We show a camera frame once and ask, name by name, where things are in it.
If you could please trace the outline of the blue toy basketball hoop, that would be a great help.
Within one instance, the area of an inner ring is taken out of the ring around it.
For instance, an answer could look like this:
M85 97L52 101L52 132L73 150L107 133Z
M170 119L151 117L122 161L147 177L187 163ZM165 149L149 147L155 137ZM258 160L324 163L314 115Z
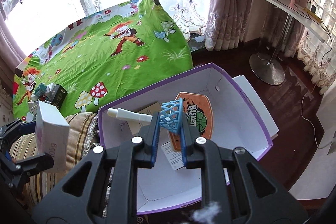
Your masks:
M183 100L165 102L161 105L159 125L175 135L181 134Z

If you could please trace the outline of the purple white cardboard box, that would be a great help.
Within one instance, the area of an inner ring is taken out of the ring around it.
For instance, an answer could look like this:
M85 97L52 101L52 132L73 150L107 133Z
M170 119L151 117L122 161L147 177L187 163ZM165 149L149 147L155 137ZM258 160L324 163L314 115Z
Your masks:
M163 102L183 98L188 123L218 146L243 147L256 159L272 147L278 127L266 106L244 76L231 77L219 66L209 63L162 80L98 111L101 143L117 147L130 140L135 125L110 117L110 108L133 112L156 109ZM201 172L186 169L180 153L170 148L170 137L162 129L157 160L151 169L138 171L137 212L157 213L199 201Z

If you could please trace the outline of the white plastic tube piece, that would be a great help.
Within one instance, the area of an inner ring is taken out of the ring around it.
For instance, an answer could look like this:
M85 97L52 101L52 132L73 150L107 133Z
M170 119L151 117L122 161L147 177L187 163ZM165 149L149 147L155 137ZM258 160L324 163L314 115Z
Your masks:
M112 118L139 123L150 123L153 118L152 115L135 113L121 108L108 108L107 114Z

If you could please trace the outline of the striped beige cushion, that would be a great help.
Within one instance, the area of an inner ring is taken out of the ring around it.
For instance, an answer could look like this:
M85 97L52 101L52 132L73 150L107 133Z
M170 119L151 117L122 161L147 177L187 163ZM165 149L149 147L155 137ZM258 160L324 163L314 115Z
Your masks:
M23 187L23 197L18 201L31 213L34 206L95 146L100 144L98 114L78 113L66 117L70 125L66 154L66 171L63 173L41 172L30 178Z

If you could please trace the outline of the black product box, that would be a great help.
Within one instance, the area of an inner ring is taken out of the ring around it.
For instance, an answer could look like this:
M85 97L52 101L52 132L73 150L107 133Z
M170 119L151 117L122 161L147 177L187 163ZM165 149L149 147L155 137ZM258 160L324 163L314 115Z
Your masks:
M60 110L66 96L66 89L61 85L56 84L51 91L49 102L51 105L54 105L58 110Z

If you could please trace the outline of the green cartoon tablecloth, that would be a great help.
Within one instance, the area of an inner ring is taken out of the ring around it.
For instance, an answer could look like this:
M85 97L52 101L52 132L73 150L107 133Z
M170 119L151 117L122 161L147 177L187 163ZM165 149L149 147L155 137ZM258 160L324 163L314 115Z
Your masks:
M67 95L64 117L96 112L139 89L190 70L183 33L159 0L130 0L73 22L16 67L13 113L26 119L39 84Z

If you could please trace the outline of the white side table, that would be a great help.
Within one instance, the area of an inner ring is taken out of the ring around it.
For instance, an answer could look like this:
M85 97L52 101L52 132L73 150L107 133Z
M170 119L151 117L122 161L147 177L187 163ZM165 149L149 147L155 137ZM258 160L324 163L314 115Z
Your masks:
M305 28L310 30L319 40L323 43L327 42L329 37L326 31L323 30L314 20L305 16L299 11L299 7L290 7L290 0L264 0L274 5L280 10L287 13L284 27L282 28L280 43L285 41L285 38L289 32L289 28L292 20L300 22ZM278 52L280 50L278 44L273 52L272 56L261 57L258 53L253 54L249 58L249 65L252 72L263 82L268 85L277 86L284 82L285 73L281 64L276 60Z

